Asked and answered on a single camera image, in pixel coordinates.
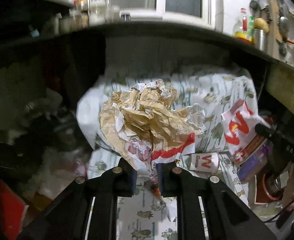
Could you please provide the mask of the person's right hand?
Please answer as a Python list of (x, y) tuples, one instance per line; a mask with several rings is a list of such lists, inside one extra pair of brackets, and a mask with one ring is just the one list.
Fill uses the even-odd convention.
[[(294, 199), (294, 164), (291, 165), (287, 186), (284, 190), (282, 205), (286, 207)], [(287, 211), (294, 210), (294, 202), (286, 208)]]

